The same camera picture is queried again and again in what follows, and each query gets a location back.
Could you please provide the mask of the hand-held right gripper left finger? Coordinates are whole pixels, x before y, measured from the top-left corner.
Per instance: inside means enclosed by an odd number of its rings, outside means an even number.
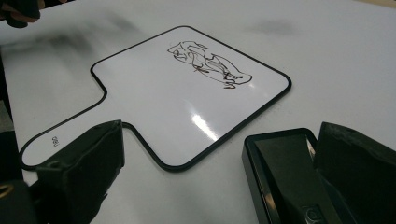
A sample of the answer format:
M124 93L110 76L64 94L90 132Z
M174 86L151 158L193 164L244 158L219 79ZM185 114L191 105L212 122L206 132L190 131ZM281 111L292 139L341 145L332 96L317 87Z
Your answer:
M90 224L124 166L122 122L96 125L36 167L44 224Z

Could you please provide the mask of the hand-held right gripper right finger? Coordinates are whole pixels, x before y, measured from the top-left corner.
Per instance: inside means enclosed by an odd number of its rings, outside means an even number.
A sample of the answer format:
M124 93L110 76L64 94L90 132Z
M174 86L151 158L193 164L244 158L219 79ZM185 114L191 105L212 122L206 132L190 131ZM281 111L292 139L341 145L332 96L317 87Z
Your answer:
M341 125L321 124L315 166L359 224L396 224L396 151Z

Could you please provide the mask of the black whiteboard eraser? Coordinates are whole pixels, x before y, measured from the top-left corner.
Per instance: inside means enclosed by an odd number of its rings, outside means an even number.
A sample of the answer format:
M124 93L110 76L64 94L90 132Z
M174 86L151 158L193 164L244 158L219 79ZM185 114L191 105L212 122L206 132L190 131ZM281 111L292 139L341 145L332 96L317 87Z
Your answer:
M314 165L316 144L306 128L245 139L242 161L259 224L357 224Z

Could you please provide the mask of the white handheld whiteboard black rim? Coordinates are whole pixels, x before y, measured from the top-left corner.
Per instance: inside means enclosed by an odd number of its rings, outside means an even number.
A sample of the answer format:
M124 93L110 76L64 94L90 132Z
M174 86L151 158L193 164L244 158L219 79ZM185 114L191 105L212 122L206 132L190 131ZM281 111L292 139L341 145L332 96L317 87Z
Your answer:
M21 148L35 169L90 128L122 120L168 172L192 167L279 99L290 78L190 26L178 26L91 68L100 100Z

